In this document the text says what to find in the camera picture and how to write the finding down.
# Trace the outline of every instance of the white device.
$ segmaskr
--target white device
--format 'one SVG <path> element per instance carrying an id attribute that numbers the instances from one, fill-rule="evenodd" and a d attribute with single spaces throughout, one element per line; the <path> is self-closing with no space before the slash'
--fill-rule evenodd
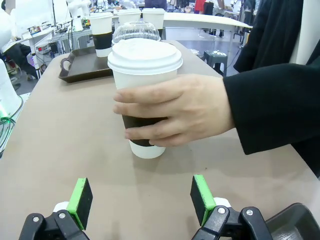
<path id="1" fill-rule="evenodd" d="M 0 48 L 11 39 L 10 16 L 0 12 Z M 11 84 L 5 63 L 0 59 L 0 117 L 11 117 L 19 109 L 22 99 Z"/>
<path id="2" fill-rule="evenodd" d="M 68 10 L 73 20 L 73 31 L 81 32 L 83 30 L 81 19 L 89 16 L 90 0 L 66 0 L 68 3 Z M 82 14 L 78 17 L 78 10 L 82 9 Z"/>

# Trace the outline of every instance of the finger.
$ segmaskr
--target finger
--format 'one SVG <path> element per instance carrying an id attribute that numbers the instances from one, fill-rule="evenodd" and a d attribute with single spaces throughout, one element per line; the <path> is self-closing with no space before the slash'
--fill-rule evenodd
<path id="1" fill-rule="evenodd" d="M 181 77 L 154 85 L 123 88 L 113 98 L 121 103 L 157 104 L 180 97 L 183 93 Z"/>
<path id="2" fill-rule="evenodd" d="M 139 139 L 163 139 L 172 135 L 180 134 L 184 127 L 179 120 L 169 118 L 157 122 L 154 125 L 128 128 L 125 137 L 130 140 Z"/>
<path id="3" fill-rule="evenodd" d="M 176 134 L 173 136 L 164 137 L 161 139 L 151 139 L 151 145 L 158 147 L 177 147 L 190 142 L 191 140 L 184 133 Z"/>
<path id="4" fill-rule="evenodd" d="M 117 103 L 113 112 L 124 116 L 136 118 L 165 118 L 170 117 L 176 111 L 175 102 L 163 102 L 159 104 Z"/>

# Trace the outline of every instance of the stool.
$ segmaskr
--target stool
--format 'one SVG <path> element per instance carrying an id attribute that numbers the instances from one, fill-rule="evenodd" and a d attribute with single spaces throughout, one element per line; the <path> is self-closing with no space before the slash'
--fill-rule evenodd
<path id="1" fill-rule="evenodd" d="M 223 77 L 227 76 L 227 64 L 228 64 L 228 56 L 227 54 L 220 51 L 204 51 L 204 59 L 206 63 L 212 67 L 217 73 L 222 75 Z M 223 64 L 223 72 L 220 70 L 220 66 Z"/>

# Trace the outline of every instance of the hand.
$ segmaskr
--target hand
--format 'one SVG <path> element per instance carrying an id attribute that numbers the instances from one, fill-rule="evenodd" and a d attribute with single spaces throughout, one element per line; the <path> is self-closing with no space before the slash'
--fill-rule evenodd
<path id="1" fill-rule="evenodd" d="M 159 147 L 179 146 L 234 128 L 222 78 L 181 75 L 155 85 L 117 91 L 113 111 L 137 118 L 168 117 L 154 125 L 128 128 L 131 140 L 150 139 Z"/>

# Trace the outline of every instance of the clear plastic dome lid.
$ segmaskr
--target clear plastic dome lid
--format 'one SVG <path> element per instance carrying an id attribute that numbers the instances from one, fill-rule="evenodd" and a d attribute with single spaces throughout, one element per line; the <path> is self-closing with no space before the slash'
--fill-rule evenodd
<path id="1" fill-rule="evenodd" d="M 127 39 L 151 39 L 160 41 L 158 29 L 149 22 L 145 21 L 130 21 L 119 26 L 113 33 L 112 45 L 120 40 Z"/>

